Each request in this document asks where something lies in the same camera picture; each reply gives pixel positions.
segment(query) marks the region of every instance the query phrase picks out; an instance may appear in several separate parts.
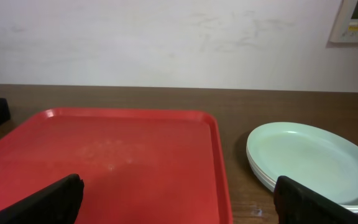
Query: yellow label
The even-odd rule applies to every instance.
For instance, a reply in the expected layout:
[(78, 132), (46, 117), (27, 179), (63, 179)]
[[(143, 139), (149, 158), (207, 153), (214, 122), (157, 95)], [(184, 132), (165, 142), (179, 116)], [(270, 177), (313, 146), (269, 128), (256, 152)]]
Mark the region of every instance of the yellow label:
[(358, 31), (358, 26), (349, 26), (348, 31)]

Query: red surface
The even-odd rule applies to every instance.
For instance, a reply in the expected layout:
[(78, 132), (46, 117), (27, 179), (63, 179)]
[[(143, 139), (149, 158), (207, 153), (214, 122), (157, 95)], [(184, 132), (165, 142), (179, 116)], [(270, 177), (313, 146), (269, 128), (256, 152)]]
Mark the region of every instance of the red surface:
[(200, 111), (59, 108), (0, 140), (0, 210), (77, 173), (80, 223), (230, 224), (215, 119)]

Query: round plate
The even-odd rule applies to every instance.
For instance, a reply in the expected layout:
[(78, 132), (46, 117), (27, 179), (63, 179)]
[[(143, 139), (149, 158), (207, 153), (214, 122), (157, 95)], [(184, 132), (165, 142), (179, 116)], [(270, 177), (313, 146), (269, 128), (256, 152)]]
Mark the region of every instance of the round plate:
[(247, 153), (268, 188), (285, 175), (358, 210), (358, 147), (348, 140), (304, 124), (270, 123), (250, 133)]

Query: stack of plates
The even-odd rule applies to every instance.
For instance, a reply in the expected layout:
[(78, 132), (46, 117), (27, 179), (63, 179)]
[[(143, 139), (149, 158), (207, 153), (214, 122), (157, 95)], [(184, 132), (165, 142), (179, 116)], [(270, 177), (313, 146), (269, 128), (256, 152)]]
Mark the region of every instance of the stack of plates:
[(271, 191), (285, 175), (358, 213), (358, 146), (328, 131), (296, 123), (270, 123), (251, 132), (247, 157)]

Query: table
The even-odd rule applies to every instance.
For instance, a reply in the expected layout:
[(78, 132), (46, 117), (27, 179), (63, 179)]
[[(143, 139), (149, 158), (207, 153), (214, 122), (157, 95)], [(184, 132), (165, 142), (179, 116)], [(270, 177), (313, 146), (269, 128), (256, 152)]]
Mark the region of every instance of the table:
[(33, 114), (56, 107), (203, 110), (218, 121), (234, 223), (278, 223), (273, 195), (245, 156), (249, 133), (289, 121), (336, 133), (358, 145), (358, 93), (103, 86), (0, 85), (12, 119), (0, 139)]

